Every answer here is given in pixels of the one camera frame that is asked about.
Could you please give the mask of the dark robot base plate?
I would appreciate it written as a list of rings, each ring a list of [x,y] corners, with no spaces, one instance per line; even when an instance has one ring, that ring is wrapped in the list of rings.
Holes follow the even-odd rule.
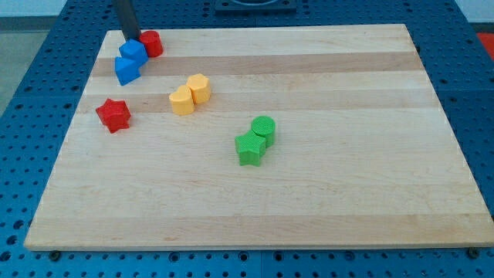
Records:
[[[215,12],[293,12],[297,0],[215,0]]]

